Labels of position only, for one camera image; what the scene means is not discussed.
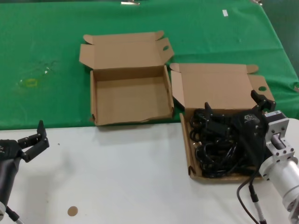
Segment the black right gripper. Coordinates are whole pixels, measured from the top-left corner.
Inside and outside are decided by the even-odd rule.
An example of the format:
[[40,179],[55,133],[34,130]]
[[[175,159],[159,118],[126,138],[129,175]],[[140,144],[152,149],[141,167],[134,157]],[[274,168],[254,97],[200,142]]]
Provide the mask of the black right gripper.
[[264,110],[274,111],[276,102],[255,90],[250,95],[256,105],[252,109],[233,113],[231,117],[214,113],[209,103],[205,102],[206,129],[220,136],[229,136],[232,125],[240,144],[253,165],[259,169],[266,155]]

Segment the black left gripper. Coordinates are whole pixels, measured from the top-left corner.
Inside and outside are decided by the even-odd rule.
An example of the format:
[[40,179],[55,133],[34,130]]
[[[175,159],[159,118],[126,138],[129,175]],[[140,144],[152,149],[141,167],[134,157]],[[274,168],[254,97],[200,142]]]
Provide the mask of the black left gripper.
[[49,147],[49,140],[42,120],[37,133],[20,140],[0,141],[0,202],[8,203],[21,159],[33,160]]

